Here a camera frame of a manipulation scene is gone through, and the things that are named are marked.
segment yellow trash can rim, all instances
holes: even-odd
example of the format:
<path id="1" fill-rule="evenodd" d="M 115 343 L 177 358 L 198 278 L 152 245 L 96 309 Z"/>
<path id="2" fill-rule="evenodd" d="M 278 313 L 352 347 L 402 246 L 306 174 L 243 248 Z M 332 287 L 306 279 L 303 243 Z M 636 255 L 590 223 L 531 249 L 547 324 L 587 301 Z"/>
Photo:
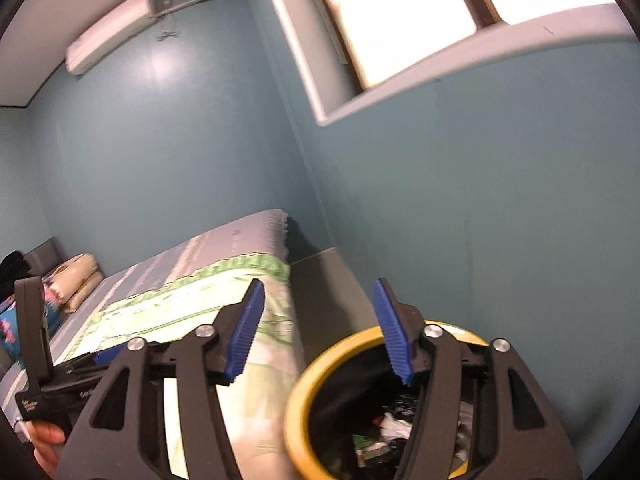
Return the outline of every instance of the yellow trash can rim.
<path id="1" fill-rule="evenodd" d="M 425 323 L 439 324 L 458 341 L 489 346 L 485 340 L 463 328 L 437 321 L 427 320 Z M 307 421 L 316 393 L 341 364 L 365 350 L 382 344 L 384 338 L 379 326 L 343 339 L 311 363 L 291 391 L 284 416 L 285 445 L 291 461 L 308 480 L 335 480 L 316 457 L 309 439 Z M 465 472 L 466 463 L 456 469 L 449 478 L 455 478 Z"/>

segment striped bed sheet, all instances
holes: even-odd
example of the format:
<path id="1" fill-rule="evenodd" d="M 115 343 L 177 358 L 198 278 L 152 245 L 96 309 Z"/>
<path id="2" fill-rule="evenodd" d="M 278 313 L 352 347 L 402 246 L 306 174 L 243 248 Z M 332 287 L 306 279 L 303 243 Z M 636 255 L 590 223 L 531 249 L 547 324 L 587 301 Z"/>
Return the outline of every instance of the striped bed sheet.
<path id="1" fill-rule="evenodd" d="M 279 209 L 261 211 L 191 238 L 174 248 L 106 278 L 80 309 L 60 327 L 50 342 L 55 362 L 92 313 L 117 301 L 156 290 L 190 276 L 217 261 L 242 254 L 264 253 L 287 261 L 287 214 Z M 297 340 L 296 353 L 300 354 Z M 9 422 L 19 416 L 14 394 L 26 385 L 26 374 L 17 364 L 0 381 L 0 402 Z"/>

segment floor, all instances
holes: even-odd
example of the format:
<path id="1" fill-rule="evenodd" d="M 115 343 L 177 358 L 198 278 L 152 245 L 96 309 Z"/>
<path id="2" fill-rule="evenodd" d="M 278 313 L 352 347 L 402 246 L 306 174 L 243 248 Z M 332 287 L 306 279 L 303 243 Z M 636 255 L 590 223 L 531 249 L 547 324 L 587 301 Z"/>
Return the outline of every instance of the floor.
<path id="1" fill-rule="evenodd" d="M 335 248 L 292 264 L 290 282 L 307 364 L 341 339 L 378 324 Z"/>

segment metal screw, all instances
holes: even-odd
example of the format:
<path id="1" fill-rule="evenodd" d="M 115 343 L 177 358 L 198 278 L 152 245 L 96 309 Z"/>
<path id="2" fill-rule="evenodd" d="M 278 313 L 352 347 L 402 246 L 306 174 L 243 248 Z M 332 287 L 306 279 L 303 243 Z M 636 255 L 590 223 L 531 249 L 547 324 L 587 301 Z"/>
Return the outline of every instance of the metal screw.
<path id="1" fill-rule="evenodd" d="M 511 350 L 511 344 L 506 339 L 496 339 L 493 345 L 498 352 L 508 352 Z"/>
<path id="2" fill-rule="evenodd" d="M 196 336 L 198 337 L 211 337 L 216 333 L 216 329 L 213 325 L 200 325 L 196 329 Z"/>
<path id="3" fill-rule="evenodd" d="M 127 343 L 129 350 L 142 350 L 145 347 L 146 341 L 141 337 L 135 337 Z"/>
<path id="4" fill-rule="evenodd" d="M 442 328 L 439 325 L 427 325 L 422 333 L 427 337 L 439 338 L 442 335 Z"/>

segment air conditioner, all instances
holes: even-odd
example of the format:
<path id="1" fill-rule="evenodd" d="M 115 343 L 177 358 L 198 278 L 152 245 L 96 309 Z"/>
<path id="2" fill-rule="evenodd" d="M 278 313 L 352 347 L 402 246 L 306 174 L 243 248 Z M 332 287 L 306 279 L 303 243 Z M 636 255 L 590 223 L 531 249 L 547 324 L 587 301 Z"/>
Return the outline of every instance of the air conditioner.
<path id="1" fill-rule="evenodd" d="M 80 75 L 155 20 L 153 0 L 127 0 L 89 27 L 66 50 L 66 69 Z"/>

